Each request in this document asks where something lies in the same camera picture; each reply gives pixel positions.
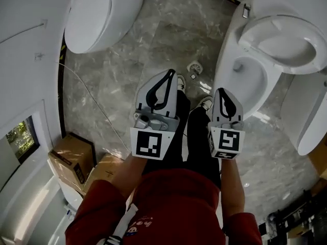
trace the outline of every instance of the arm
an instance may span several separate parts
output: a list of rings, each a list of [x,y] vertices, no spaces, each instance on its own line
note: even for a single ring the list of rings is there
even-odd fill
[[[148,159],[130,154],[116,171],[111,184],[127,199],[138,185]]]
[[[97,244],[113,234],[146,163],[147,159],[129,155],[116,171],[112,183],[105,180],[92,183],[74,221],[65,232],[67,245]]]
[[[221,206],[229,244],[262,244],[254,215],[244,213],[244,204],[244,190],[236,162],[222,159]]]
[[[224,222],[244,211],[245,196],[235,160],[221,162],[221,206]]]

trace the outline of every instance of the window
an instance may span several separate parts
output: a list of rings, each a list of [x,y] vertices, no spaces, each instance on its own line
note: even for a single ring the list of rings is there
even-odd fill
[[[39,147],[31,116],[8,132],[6,138],[20,164]]]

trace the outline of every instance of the cable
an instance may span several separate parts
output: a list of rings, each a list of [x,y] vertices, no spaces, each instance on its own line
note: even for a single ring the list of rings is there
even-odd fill
[[[28,30],[31,30],[31,29],[34,29],[34,28],[37,28],[37,27],[40,27],[40,26],[43,26],[43,25],[44,25],[44,23],[40,23],[40,24],[38,24],[37,26],[30,27],[30,28],[27,28],[27,29],[25,29],[25,30],[23,30],[23,31],[20,31],[20,32],[17,33],[17,34],[14,34],[14,35],[12,35],[12,36],[9,36],[9,37],[6,38],[5,40],[2,40],[2,41],[0,42],[0,44],[3,43],[3,42],[6,42],[6,41],[9,40],[10,38],[15,37],[16,35],[19,35],[19,34],[21,34],[21,33],[24,33],[24,32],[26,32],[26,31],[28,31]]]
[[[86,84],[83,82],[83,80],[79,77],[79,75],[77,73],[75,73],[72,69],[68,68],[66,65],[56,62],[64,67],[66,67],[69,71],[71,71],[73,74],[76,75],[76,77],[82,82],[82,84],[84,85],[85,89],[87,90],[88,94],[91,96],[92,100],[95,102],[95,104],[97,105],[97,107],[100,109],[100,111],[102,112],[102,114],[106,117],[106,119],[108,120],[111,128],[113,129],[113,131],[116,133],[117,137],[119,138],[119,140],[122,142],[122,144],[124,145],[124,147],[126,148],[126,150],[128,150],[130,152],[130,150],[126,147],[126,145],[124,144],[123,140],[121,139],[121,137],[119,136],[118,132],[115,130],[115,128],[113,127],[110,119],[108,118],[108,116],[104,113],[104,111],[102,111],[101,107],[99,106],[99,104],[97,103],[97,101],[94,99],[94,97],[92,96],[91,92],[87,89]]]

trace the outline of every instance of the red shirt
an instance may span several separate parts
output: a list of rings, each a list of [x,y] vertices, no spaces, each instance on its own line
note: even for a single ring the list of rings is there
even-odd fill
[[[158,170],[145,175],[135,190],[138,212],[129,223],[123,245],[223,244],[216,209],[219,188],[187,169]],[[94,181],[66,230],[67,245],[96,245],[113,234],[126,209],[119,191]],[[238,213],[224,223],[229,244],[262,244],[255,218]]]

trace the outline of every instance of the toilet bowl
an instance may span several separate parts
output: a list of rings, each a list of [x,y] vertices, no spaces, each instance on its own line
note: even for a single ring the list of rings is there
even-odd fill
[[[73,53],[91,53],[117,43],[133,25],[143,0],[72,0],[65,42]]]
[[[220,50],[214,91],[224,87],[242,104],[244,119],[265,102],[282,72],[311,74],[327,66],[327,41],[286,0],[244,0]]]
[[[284,132],[300,155],[311,152],[327,132],[327,69],[295,76],[281,108]]]

